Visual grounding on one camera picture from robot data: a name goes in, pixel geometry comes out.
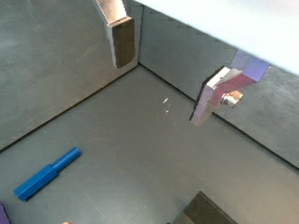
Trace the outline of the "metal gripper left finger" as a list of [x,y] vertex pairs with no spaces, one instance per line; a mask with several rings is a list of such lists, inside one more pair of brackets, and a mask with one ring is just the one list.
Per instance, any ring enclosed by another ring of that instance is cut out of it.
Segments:
[[107,28],[112,62],[124,67],[135,58],[135,20],[127,15],[123,0],[94,0]]

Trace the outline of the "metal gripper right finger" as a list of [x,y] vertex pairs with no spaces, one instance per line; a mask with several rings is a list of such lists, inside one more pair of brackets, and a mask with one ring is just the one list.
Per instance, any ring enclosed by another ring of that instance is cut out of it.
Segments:
[[230,67],[222,66],[203,82],[190,121],[202,125],[220,105],[235,108],[243,94],[242,88],[258,83],[270,63],[238,50]]

